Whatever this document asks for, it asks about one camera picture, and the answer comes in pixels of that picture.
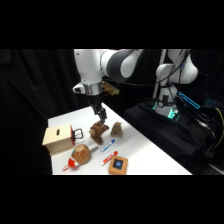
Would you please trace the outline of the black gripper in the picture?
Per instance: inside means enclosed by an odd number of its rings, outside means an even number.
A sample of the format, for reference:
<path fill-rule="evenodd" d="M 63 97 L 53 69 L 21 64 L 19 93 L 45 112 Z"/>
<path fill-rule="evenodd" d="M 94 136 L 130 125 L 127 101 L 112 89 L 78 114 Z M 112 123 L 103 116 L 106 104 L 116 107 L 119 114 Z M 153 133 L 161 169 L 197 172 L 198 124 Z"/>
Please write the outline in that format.
<path fill-rule="evenodd" d="M 105 122 L 107 119 L 107 114 L 105 108 L 102 108 L 102 96 L 94 95 L 87 97 L 88 103 L 93 108 L 94 113 L 97 114 L 102 122 Z"/>

